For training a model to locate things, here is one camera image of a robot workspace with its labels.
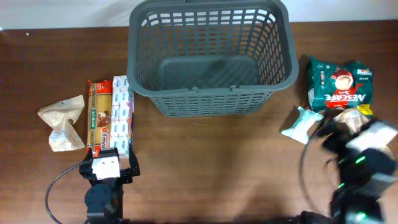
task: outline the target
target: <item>white snack packet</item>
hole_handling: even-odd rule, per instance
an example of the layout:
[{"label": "white snack packet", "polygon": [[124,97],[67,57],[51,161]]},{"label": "white snack packet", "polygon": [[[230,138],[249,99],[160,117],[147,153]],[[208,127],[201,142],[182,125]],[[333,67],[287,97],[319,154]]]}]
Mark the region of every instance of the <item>white snack packet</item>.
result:
[{"label": "white snack packet", "polygon": [[118,151],[121,159],[127,159],[129,155],[129,145],[131,140],[127,136],[120,137],[118,140]]},{"label": "white snack packet", "polygon": [[112,106],[119,106],[123,94],[120,90],[113,90],[112,92]]},{"label": "white snack packet", "polygon": [[112,121],[111,125],[111,140],[113,137],[119,137],[120,135],[120,125],[119,121]]},{"label": "white snack packet", "polygon": [[130,102],[131,102],[131,94],[129,93],[128,89],[121,90],[120,97],[121,97],[121,99],[120,99],[120,105],[121,106],[123,106],[123,105],[128,106],[130,104]]},{"label": "white snack packet", "polygon": [[120,106],[112,106],[111,121],[119,121]]},{"label": "white snack packet", "polygon": [[129,88],[129,82],[127,81],[127,75],[120,76],[121,90],[127,90]]},{"label": "white snack packet", "polygon": [[300,111],[300,116],[293,126],[289,129],[283,130],[282,134],[306,144],[308,143],[307,131],[316,121],[320,121],[323,116],[314,111],[305,110],[301,106],[298,107],[298,110]]},{"label": "white snack packet", "polygon": [[109,146],[110,146],[110,147],[115,147],[116,149],[119,149],[119,147],[118,147],[118,146],[119,146],[118,142],[119,142],[119,136],[113,136],[113,137],[111,137]]},{"label": "white snack packet", "polygon": [[129,134],[131,134],[131,123],[119,121],[119,136],[128,136]]},{"label": "white snack packet", "polygon": [[132,118],[132,109],[128,105],[122,105],[119,109],[119,120],[131,120]]},{"label": "white snack packet", "polygon": [[120,90],[122,86],[121,77],[113,77],[113,90]]},{"label": "white snack packet", "polygon": [[39,109],[37,114],[53,129],[49,137],[49,144],[54,152],[85,147],[72,126],[76,123],[84,107],[85,101],[80,95]]}]

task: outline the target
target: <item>pasta package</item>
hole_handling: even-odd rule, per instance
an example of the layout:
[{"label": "pasta package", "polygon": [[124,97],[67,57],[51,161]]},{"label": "pasta package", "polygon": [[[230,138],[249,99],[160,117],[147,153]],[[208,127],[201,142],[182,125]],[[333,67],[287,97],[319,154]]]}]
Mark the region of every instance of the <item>pasta package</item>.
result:
[{"label": "pasta package", "polygon": [[90,84],[88,97],[87,149],[98,157],[101,149],[109,148],[112,120],[112,81],[105,80]]}]

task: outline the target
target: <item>crumpled paper bag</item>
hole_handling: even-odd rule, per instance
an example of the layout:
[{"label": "crumpled paper bag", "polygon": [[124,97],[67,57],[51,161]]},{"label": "crumpled paper bag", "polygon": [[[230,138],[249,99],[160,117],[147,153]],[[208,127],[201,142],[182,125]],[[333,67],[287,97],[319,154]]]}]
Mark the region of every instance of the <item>crumpled paper bag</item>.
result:
[{"label": "crumpled paper bag", "polygon": [[84,107],[85,101],[83,95],[80,95],[39,109],[37,114],[53,129],[49,137],[49,144],[54,152],[85,147],[72,126],[76,123]]}]

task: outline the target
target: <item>coffee cup image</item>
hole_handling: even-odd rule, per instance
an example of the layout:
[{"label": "coffee cup image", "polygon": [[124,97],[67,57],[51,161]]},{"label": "coffee cup image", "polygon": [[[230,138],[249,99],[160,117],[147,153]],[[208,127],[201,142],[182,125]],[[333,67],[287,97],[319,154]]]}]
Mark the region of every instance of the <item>coffee cup image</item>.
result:
[{"label": "coffee cup image", "polygon": [[353,75],[350,72],[339,71],[334,76],[336,77],[336,88],[339,90],[348,90],[354,83]]}]

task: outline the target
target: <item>brown table surface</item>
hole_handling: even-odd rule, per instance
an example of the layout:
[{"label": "brown table surface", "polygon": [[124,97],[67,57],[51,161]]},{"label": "brown table surface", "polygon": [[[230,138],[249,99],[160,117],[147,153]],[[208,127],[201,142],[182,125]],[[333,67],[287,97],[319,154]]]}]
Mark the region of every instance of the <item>brown table surface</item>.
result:
[{"label": "brown table surface", "polygon": [[[134,149],[141,176],[124,186],[124,217],[184,222],[265,220],[309,210],[299,187],[303,144],[280,134],[297,106],[308,106],[303,70],[309,55],[374,69],[372,109],[398,124],[398,21],[292,24],[300,75],[255,114],[170,119],[136,94]],[[52,152],[49,128],[36,114],[43,106],[83,95],[87,80],[125,75],[127,27],[4,30],[0,40],[0,223],[50,223],[45,190],[85,150]],[[86,110],[75,129],[86,141]],[[335,189],[331,154],[310,148],[305,176],[324,213]],[[392,143],[398,152],[398,142]],[[86,220],[90,188],[77,171],[61,178],[50,208],[63,223]],[[388,223],[398,220],[398,184],[382,205]]]}]

